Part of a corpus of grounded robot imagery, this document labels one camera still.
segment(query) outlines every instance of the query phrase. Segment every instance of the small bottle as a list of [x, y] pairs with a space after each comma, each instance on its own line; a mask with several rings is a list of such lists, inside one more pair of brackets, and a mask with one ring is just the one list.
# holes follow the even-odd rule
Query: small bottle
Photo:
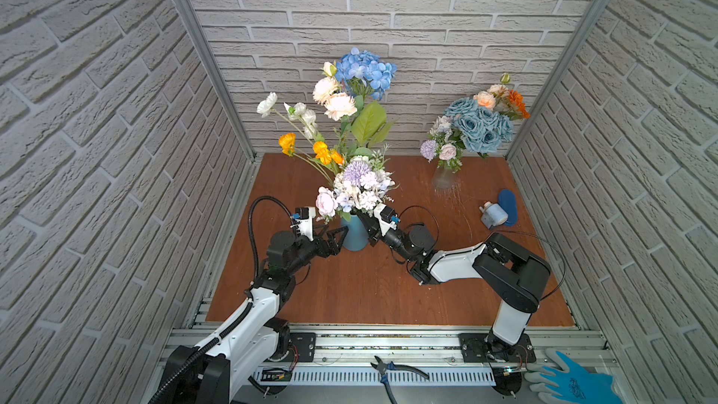
[[481, 222], [488, 228], [498, 227], [508, 219], [508, 214], [501, 206], [496, 203], [486, 202], [483, 207], [479, 207], [484, 214], [481, 216]]

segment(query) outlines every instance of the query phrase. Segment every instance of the flower bouquet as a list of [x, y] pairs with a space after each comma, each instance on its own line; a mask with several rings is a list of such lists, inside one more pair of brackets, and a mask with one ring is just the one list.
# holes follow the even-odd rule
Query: flower bouquet
[[501, 83], [473, 97], [464, 97], [446, 108], [429, 130], [429, 139], [421, 144], [421, 155], [428, 160], [439, 158], [439, 167], [453, 173], [461, 169], [461, 156], [466, 150], [481, 157], [496, 153], [501, 142], [513, 139], [513, 123], [528, 119], [524, 98], [508, 89], [509, 74]]
[[328, 187], [319, 187], [317, 195], [318, 219], [328, 221], [339, 214], [350, 220], [357, 211], [372, 215], [377, 204], [390, 200], [386, 193], [394, 186], [391, 173], [384, 169], [388, 146], [372, 148], [382, 144], [393, 125], [386, 121], [386, 111], [377, 100], [391, 86], [396, 65], [353, 48], [334, 64], [324, 63], [323, 71], [326, 77], [314, 86], [312, 96], [324, 107], [324, 114], [338, 122], [332, 129], [336, 141], [331, 146], [317, 128], [316, 112], [304, 103], [285, 103], [285, 116], [274, 108], [277, 96], [271, 93], [259, 103], [257, 112], [262, 117], [277, 113], [312, 145], [309, 154], [297, 147], [296, 133], [279, 138], [285, 155], [299, 157], [327, 180]]

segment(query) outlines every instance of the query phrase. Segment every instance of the wooden tabletop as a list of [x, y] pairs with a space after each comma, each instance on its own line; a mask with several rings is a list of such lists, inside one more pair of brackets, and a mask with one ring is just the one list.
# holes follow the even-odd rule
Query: wooden tabletop
[[[437, 192], [432, 186], [435, 163], [419, 156], [395, 156], [388, 170], [399, 188], [390, 192], [393, 208], [401, 212], [412, 204], [430, 209], [439, 221], [440, 250], [453, 250], [477, 244], [489, 236], [481, 223], [479, 206], [496, 202], [502, 189], [516, 194], [518, 223], [509, 230], [535, 234], [534, 225], [518, 193], [506, 161], [501, 157], [465, 157], [457, 186], [451, 192]], [[314, 206], [317, 188], [325, 181], [311, 166], [282, 154], [267, 154], [252, 188], [249, 203], [260, 195], [273, 195], [291, 211], [297, 206]], [[252, 252], [247, 238], [247, 209], [229, 252], [227, 264], [207, 315], [209, 321], [223, 321], [245, 299], [244, 289], [253, 275]], [[400, 227], [423, 221], [436, 235], [433, 219], [422, 209], [410, 209]], [[272, 202], [261, 202], [254, 215], [254, 231], [260, 260], [277, 231], [288, 229], [282, 210]], [[338, 219], [333, 227], [338, 226]], [[533, 253], [545, 257], [536, 238], [509, 234]], [[300, 281], [306, 268], [297, 274]], [[556, 285], [551, 277], [546, 292]], [[367, 245], [359, 252], [342, 250], [335, 257], [312, 261], [309, 278], [294, 294], [279, 317], [294, 323], [428, 324], [490, 326], [500, 303], [496, 293], [482, 280], [460, 279], [440, 285], [419, 285], [396, 264], [389, 248], [382, 243]], [[561, 292], [541, 302], [531, 318], [533, 327], [572, 327], [573, 319]]]

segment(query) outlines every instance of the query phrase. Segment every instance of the lavender allium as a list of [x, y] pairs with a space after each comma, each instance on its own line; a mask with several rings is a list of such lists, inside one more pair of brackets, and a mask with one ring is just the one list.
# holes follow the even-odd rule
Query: lavender allium
[[344, 169], [344, 181], [349, 181], [352, 186], [360, 186], [362, 175], [368, 174], [369, 172], [371, 172], [369, 164], [362, 160], [353, 160]]
[[424, 143], [421, 144], [421, 148], [419, 148], [419, 151], [421, 152], [421, 155], [423, 157], [428, 160], [432, 160], [436, 157], [436, 148], [438, 147], [439, 144], [437, 144], [435, 140], [429, 139], [425, 140]]

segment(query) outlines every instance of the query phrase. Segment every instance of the glass vase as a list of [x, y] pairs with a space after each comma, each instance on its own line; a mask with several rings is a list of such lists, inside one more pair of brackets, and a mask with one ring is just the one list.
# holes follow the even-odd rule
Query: glass vase
[[349, 227], [349, 232], [344, 239], [342, 248], [346, 248], [349, 251], [359, 251], [369, 243], [369, 234], [366, 232], [364, 223], [359, 220], [359, 217], [352, 214], [352, 218], [349, 221], [342, 218], [342, 226]]
[[434, 189], [451, 189], [456, 185], [456, 178], [459, 172], [452, 172], [451, 168], [437, 166], [432, 178]]

